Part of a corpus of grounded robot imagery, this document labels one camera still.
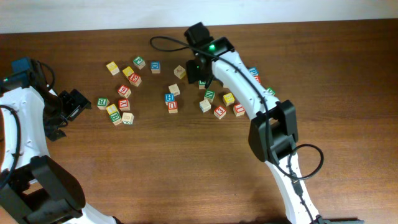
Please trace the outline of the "green R block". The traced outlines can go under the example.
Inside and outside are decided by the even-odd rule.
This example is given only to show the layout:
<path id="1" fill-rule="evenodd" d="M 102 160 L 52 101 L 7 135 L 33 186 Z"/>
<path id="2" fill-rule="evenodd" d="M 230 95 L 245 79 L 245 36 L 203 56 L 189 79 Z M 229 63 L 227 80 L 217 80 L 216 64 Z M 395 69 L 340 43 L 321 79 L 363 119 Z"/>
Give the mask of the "green R block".
<path id="1" fill-rule="evenodd" d="M 199 80 L 198 87 L 200 90 L 204 90 L 206 88 L 206 82 Z"/>

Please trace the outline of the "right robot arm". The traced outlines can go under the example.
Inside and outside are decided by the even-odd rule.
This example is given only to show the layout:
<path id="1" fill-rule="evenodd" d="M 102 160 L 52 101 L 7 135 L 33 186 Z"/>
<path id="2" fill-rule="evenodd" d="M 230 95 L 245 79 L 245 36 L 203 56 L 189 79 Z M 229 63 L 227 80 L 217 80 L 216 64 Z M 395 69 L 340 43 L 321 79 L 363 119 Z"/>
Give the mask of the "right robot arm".
<path id="1" fill-rule="evenodd" d="M 213 80 L 225 84 L 251 120 L 249 146 L 271 170 L 282 195 L 290 223 L 325 223 L 312 203 L 305 180 L 322 168 L 302 175 L 297 151 L 300 146 L 295 107 L 266 90 L 243 64 L 239 53 L 225 38 L 214 39 L 201 23 L 189 27 L 184 36 L 195 58 L 188 61 L 190 82 Z"/>

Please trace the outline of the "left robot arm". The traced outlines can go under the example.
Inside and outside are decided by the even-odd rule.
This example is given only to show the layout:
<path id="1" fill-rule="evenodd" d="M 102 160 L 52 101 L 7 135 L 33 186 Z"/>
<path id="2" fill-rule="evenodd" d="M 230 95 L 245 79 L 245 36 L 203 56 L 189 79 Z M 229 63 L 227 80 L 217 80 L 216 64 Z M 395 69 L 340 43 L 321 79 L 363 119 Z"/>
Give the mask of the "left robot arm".
<path id="1" fill-rule="evenodd" d="M 118 224 L 88 204 L 77 179 L 50 157 L 47 141 L 65 137 L 62 129 L 91 102 L 78 90 L 54 91 L 45 68 L 25 57 L 13 61 L 12 75 L 1 79 L 1 206 L 18 223 Z"/>

